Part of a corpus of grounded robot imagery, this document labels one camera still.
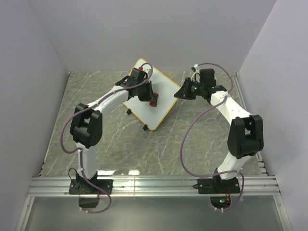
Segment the red bone-shaped eraser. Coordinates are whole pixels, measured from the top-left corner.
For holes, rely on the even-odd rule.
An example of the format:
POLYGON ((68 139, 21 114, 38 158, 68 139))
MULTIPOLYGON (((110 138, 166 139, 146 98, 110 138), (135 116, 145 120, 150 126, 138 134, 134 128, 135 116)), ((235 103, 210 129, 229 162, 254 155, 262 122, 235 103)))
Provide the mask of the red bone-shaped eraser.
POLYGON ((153 97, 152 97, 152 99, 151 99, 151 101, 150 101, 150 103, 149 103, 149 105, 151 106, 151 107, 157 107, 157 101, 158 101, 158 94, 157 93, 154 93, 153 94, 153 97))

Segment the yellow-framed whiteboard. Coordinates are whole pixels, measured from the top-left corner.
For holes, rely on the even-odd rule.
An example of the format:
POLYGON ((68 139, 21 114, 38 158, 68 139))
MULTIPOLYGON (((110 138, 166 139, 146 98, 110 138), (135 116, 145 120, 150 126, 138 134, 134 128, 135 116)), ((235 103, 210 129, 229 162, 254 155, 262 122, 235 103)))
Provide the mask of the yellow-framed whiteboard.
POLYGON ((144 125, 146 124, 149 130, 154 131, 177 102, 178 99, 174 97, 174 94, 180 86, 156 67, 153 68, 150 80, 153 92, 159 95, 157 107, 151 107, 149 102, 141 102, 137 97, 129 99, 123 105, 131 109, 132 114, 144 125))

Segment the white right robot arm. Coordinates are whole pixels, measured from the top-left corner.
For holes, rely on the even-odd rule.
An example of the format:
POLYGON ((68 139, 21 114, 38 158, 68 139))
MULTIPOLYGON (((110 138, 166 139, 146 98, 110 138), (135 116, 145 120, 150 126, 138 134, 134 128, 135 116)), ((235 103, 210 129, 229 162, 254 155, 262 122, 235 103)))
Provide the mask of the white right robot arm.
POLYGON ((193 71, 193 76, 185 79, 174 97, 194 100, 201 96, 216 108, 230 125, 228 153, 224 161, 215 169, 212 177, 200 177, 199 185, 212 189, 214 193, 225 193, 227 190, 239 193, 237 174, 242 166, 264 147, 262 117, 247 112, 229 96, 229 90, 217 85, 212 68, 199 70, 195 66, 193 71))

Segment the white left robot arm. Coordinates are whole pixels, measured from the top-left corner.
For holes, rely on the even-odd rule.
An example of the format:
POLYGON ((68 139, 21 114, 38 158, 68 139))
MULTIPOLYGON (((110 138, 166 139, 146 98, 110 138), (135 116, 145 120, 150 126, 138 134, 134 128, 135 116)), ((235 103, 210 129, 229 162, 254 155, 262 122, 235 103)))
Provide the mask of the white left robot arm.
POLYGON ((94 146, 103 136, 103 117, 134 97, 141 102, 157 103, 158 97, 154 95, 152 82, 149 80, 153 71, 152 67, 133 68, 130 75, 116 82, 101 98, 87 105, 80 103, 76 107, 70 134, 76 143, 79 158, 76 184, 85 193, 93 193, 99 189, 94 146))

